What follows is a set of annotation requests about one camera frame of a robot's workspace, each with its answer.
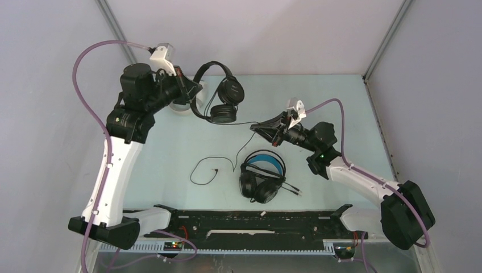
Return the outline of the black and blue gaming headset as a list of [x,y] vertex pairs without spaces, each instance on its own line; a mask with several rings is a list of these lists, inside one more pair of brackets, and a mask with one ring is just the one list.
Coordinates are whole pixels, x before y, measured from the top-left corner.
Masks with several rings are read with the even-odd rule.
[[285,162],[274,151],[261,149],[250,153],[240,169],[240,192],[251,203],[270,202],[286,181]]

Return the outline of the small black on-ear headphones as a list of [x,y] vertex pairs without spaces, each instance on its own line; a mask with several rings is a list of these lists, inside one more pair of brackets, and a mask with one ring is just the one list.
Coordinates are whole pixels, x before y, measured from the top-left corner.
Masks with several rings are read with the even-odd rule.
[[206,73],[206,71],[213,65],[217,65],[222,68],[225,73],[224,79],[219,83],[215,94],[218,96],[220,101],[222,102],[221,105],[213,106],[210,109],[210,116],[202,115],[196,104],[196,99],[194,99],[190,103],[190,109],[194,113],[194,115],[200,119],[204,119],[210,123],[216,124],[227,124],[233,123],[236,121],[237,115],[237,106],[244,100],[245,92],[237,80],[237,78],[233,75],[231,70],[225,66],[224,64],[218,61],[210,61],[208,63],[203,64],[199,70],[194,75],[193,81],[197,84],[200,83],[202,76]]

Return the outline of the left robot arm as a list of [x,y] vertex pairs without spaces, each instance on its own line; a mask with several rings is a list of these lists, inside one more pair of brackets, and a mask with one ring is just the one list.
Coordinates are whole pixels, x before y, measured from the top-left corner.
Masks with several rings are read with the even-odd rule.
[[69,220],[68,229],[128,250],[138,237],[156,229],[166,237],[180,229],[179,220],[163,208],[124,214],[123,200],[134,164],[155,124],[154,115],[172,103],[194,102],[202,85],[187,78],[179,66],[169,75],[144,63],[125,67],[120,85],[122,91],[104,125],[108,135],[93,193],[82,214]]

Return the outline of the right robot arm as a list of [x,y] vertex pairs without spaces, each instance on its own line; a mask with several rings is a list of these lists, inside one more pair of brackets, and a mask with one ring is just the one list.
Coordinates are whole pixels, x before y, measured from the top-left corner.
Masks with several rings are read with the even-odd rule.
[[306,161],[313,174],[351,188],[377,207],[369,210],[345,205],[338,209],[330,223],[336,237],[366,231],[383,235],[401,250],[428,247],[428,231],[434,226],[435,217],[416,183],[383,179],[349,163],[334,148],[337,138],[332,123],[318,122],[306,129],[300,123],[291,126],[290,121],[288,112],[284,111],[250,129],[273,147],[288,142],[311,151]]

